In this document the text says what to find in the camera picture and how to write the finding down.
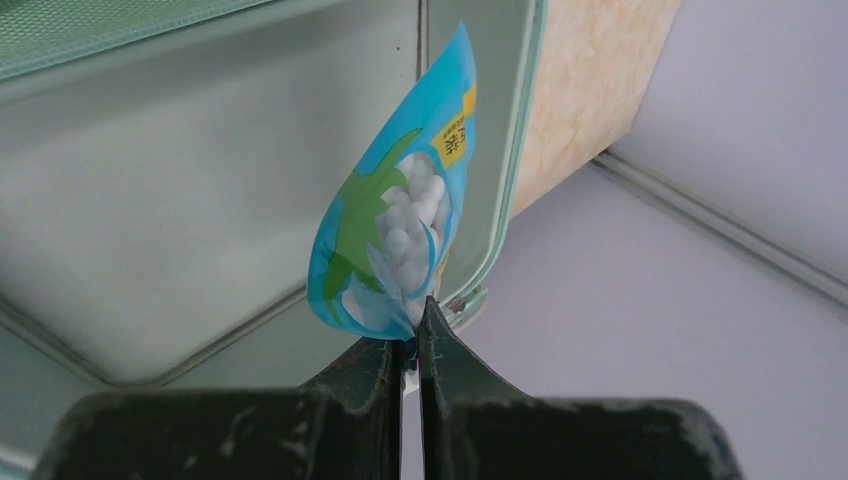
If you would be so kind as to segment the blue cotton ball bag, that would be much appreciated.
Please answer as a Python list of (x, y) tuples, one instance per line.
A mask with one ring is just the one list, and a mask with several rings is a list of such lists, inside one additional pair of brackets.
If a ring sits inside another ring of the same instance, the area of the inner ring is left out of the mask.
[(477, 69), (459, 25), (333, 197), (312, 246), (311, 311), (362, 337), (411, 339), (462, 217)]

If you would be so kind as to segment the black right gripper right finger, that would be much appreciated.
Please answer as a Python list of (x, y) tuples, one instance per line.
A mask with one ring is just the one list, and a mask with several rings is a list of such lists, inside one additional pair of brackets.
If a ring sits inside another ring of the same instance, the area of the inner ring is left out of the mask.
[(739, 479), (723, 428), (681, 399), (538, 398), (498, 375), (429, 297), (417, 329), (428, 479)]

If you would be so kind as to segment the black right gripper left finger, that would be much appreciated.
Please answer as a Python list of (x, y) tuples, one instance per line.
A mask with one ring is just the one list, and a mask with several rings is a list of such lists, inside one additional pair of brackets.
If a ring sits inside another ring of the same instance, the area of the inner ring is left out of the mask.
[(403, 345), (361, 339), (297, 387), (135, 390), (74, 404), (36, 479), (396, 479)]

